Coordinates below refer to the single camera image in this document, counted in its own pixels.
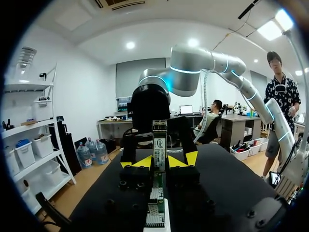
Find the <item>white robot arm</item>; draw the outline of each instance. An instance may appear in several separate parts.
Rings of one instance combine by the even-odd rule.
[[[254,106],[265,124],[274,121],[275,133],[282,152],[282,163],[278,168],[280,172],[295,144],[294,136],[278,103],[270,99],[264,104],[257,89],[241,76],[246,70],[246,65],[238,57],[178,44],[172,48],[170,67],[145,70],[140,76],[139,86],[157,84],[166,91],[168,97],[169,91],[178,96],[189,97],[197,90],[201,70],[212,70],[229,84],[234,85]],[[293,154],[291,163],[282,173],[293,185],[300,186],[306,176],[307,156],[308,154]]]

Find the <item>patterned shirt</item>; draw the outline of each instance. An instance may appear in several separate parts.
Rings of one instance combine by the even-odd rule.
[[[285,85],[286,84],[286,90],[287,92],[276,92],[275,86],[276,85]],[[271,98],[274,98],[276,102],[279,104],[284,117],[288,121],[288,124],[292,130],[292,133],[294,133],[294,122],[293,117],[289,115],[289,109],[292,107],[295,103],[301,103],[299,98],[299,92],[297,89],[297,86],[293,80],[290,78],[287,78],[285,75],[283,75],[282,82],[280,83],[275,77],[274,79],[268,83],[265,91],[265,99],[264,103],[268,102]],[[270,130],[274,130],[274,123],[270,125]]]

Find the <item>man sitting at desk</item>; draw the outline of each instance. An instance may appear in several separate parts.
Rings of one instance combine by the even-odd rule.
[[[204,132],[202,133],[201,136],[205,135],[205,131],[207,130],[207,128],[209,127],[209,125],[211,124],[211,122],[217,117],[219,116],[219,112],[222,108],[222,101],[220,100],[214,100],[213,103],[211,104],[211,112],[207,114],[207,122],[206,122],[206,127],[204,129]],[[202,125],[203,125],[203,120],[198,124],[197,127],[194,128],[193,133],[194,135],[197,137],[198,133],[200,132],[200,130],[202,129]]]

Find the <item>office chair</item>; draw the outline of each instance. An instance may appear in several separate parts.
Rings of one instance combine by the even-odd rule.
[[[205,135],[198,139],[198,142],[202,144],[209,144],[212,140],[219,137],[217,132],[217,125],[221,121],[221,115],[217,116],[207,128]]]

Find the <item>water bottle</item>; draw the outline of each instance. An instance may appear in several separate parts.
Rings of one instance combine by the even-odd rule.
[[[83,143],[79,143],[77,154],[83,168],[90,168],[92,165],[91,155],[89,148],[84,146]]]
[[[91,140],[91,138],[89,137],[88,138],[88,141],[85,143],[85,146],[87,146],[89,148],[89,152],[90,152],[90,156],[91,156],[91,160],[94,161],[96,160],[96,155],[95,155],[95,152],[96,152],[96,143],[93,142]]]
[[[99,139],[97,139],[97,149],[95,155],[97,164],[103,165],[108,163],[108,154],[106,150],[106,145],[104,143],[101,143]]]

